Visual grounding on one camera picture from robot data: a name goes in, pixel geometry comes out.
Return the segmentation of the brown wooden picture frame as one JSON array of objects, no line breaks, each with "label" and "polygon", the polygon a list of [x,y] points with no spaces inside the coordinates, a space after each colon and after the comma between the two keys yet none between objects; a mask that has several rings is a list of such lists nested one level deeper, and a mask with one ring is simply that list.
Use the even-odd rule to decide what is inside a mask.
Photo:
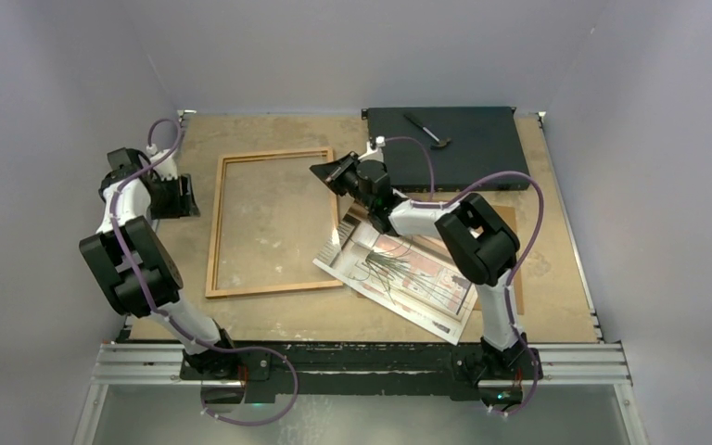
[{"label": "brown wooden picture frame", "polygon": [[337,231],[337,196],[310,170],[330,147],[220,156],[215,173],[208,300],[338,288],[313,260]]}]

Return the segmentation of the glossy plant photo print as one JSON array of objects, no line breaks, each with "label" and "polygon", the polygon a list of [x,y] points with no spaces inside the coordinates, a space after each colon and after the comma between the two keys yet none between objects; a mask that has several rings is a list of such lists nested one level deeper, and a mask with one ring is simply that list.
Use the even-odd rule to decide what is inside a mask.
[{"label": "glossy plant photo print", "polygon": [[475,285],[441,241],[380,234],[353,204],[313,264],[378,305],[455,345],[477,305]]}]

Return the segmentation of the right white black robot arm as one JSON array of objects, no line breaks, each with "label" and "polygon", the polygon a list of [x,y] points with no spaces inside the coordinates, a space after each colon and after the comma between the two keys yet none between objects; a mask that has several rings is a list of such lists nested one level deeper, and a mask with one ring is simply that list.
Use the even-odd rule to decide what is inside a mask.
[{"label": "right white black robot arm", "polygon": [[476,288],[483,363],[491,375],[505,377],[520,363],[536,363],[515,305],[514,280],[529,249],[483,196],[467,188],[447,202],[413,200],[391,185],[382,161],[355,153],[314,164],[310,171],[334,194],[352,197],[379,234],[442,241],[459,273]]}]

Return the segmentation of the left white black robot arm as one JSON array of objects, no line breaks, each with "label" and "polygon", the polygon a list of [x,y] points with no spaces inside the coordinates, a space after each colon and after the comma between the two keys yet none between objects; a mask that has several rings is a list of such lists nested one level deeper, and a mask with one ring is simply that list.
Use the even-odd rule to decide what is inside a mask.
[{"label": "left white black robot arm", "polygon": [[226,379],[240,365],[234,342],[183,296],[183,278],[155,231],[158,220],[197,217],[191,177],[169,151],[120,148],[108,153],[110,172],[99,195],[103,220],[79,250],[112,309],[147,318],[184,346],[184,362],[201,375]]}]

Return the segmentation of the brown cardboard backing board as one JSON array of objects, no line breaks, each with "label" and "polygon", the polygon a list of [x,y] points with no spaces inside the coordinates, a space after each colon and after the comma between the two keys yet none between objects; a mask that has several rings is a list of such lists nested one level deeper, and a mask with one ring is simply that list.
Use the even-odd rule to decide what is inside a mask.
[{"label": "brown cardboard backing board", "polygon": [[[507,206],[494,206],[493,207],[498,215],[508,224],[512,230],[516,230],[517,222],[515,216],[515,209]],[[348,214],[354,216],[363,221],[367,221],[367,213],[363,206],[359,204],[352,204],[348,211]],[[431,254],[433,257],[443,260],[444,262],[453,264],[451,255],[445,248],[442,241],[436,238],[431,238],[429,236],[415,236],[413,241],[410,242],[411,248],[416,250],[424,251],[425,253]],[[517,307],[517,312],[519,314],[525,313],[525,306],[523,300],[523,286],[522,286],[522,275],[520,272],[515,274],[513,280],[513,285],[515,289],[515,304]]]}]

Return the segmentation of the dark flat equipment case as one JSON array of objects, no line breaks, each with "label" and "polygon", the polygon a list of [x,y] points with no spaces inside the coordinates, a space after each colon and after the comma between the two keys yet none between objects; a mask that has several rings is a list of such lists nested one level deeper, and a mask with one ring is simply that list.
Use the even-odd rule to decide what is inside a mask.
[{"label": "dark flat equipment case", "polygon": [[[413,113],[441,138],[444,149],[403,118]],[[512,107],[365,108],[369,137],[385,136],[384,163],[392,186],[406,193],[459,192],[496,172],[529,174]]]}]

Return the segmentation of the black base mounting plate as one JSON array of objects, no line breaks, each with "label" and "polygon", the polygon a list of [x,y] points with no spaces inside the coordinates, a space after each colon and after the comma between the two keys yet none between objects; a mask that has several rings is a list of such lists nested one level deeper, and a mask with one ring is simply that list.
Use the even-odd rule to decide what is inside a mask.
[{"label": "black base mounting plate", "polygon": [[449,343],[242,341],[236,353],[183,356],[180,377],[212,386],[227,381],[247,403],[276,396],[440,396],[486,404],[519,403],[543,377],[539,352],[506,351],[484,341]]}]

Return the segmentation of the small black handled hammer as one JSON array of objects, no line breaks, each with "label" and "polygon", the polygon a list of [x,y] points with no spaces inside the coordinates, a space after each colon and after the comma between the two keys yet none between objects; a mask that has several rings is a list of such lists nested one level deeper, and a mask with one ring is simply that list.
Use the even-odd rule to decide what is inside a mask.
[{"label": "small black handled hammer", "polygon": [[403,118],[410,122],[412,125],[424,132],[431,140],[432,149],[444,149],[451,144],[450,138],[441,138],[433,133],[427,125],[425,125],[421,119],[415,116],[413,113],[404,113]]}]

